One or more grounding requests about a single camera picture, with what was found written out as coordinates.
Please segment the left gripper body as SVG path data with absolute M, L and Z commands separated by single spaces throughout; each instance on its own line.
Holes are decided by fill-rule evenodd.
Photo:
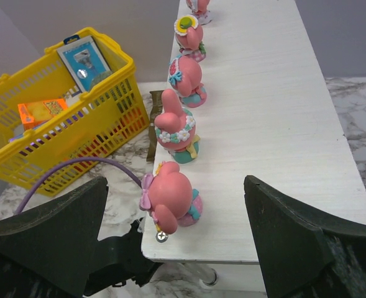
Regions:
M 162 264 L 149 260 L 141 251 L 140 224 L 143 220 L 140 218 L 131 223 L 129 232 L 123 236 L 107 237 L 97 242 L 85 296 L 92 296 L 109 286 L 125 286 L 128 280 L 140 287 L 150 282 Z

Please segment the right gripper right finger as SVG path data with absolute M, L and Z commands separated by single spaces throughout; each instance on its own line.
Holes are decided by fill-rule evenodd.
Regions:
M 255 176 L 245 206 L 268 297 L 366 297 L 366 225 L 328 214 Z

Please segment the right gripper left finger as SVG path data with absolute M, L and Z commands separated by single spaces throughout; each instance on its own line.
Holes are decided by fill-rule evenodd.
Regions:
M 0 220 L 0 297 L 82 297 L 108 196 L 106 178 Z

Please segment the pink bear toy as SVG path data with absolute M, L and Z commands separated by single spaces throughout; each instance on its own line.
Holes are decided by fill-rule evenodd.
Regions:
M 139 207 L 149 213 L 157 231 L 173 234 L 179 226 L 195 224 L 202 215 L 203 202 L 199 191 L 180 172 L 174 161 L 163 161 L 155 174 L 141 180 Z

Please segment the pink mushroom toy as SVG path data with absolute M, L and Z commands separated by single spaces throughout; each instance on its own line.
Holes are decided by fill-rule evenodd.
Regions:
M 196 134 L 196 120 L 184 108 L 172 89 L 162 92 L 163 112 L 154 120 L 157 142 L 179 164 L 187 164 L 198 157 L 200 137 Z

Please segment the pink toy blue bow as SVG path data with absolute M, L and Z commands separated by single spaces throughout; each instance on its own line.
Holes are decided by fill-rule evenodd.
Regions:
M 207 92 L 201 80 L 202 69 L 194 59 L 178 55 L 169 63 L 168 82 L 185 106 L 196 108 L 206 102 Z

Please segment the pink toy yellow top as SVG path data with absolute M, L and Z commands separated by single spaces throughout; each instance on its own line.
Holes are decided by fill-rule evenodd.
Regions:
M 203 43 L 203 28 L 198 19 L 192 15 L 185 15 L 175 21 L 173 28 L 181 55 L 198 63 L 203 61 L 206 58 L 206 49 Z

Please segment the pink white bunny toy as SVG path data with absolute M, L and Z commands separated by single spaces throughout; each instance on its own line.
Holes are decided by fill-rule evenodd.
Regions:
M 210 0 L 186 0 L 186 5 L 191 10 L 201 25 L 210 23 L 213 19 L 208 5 Z

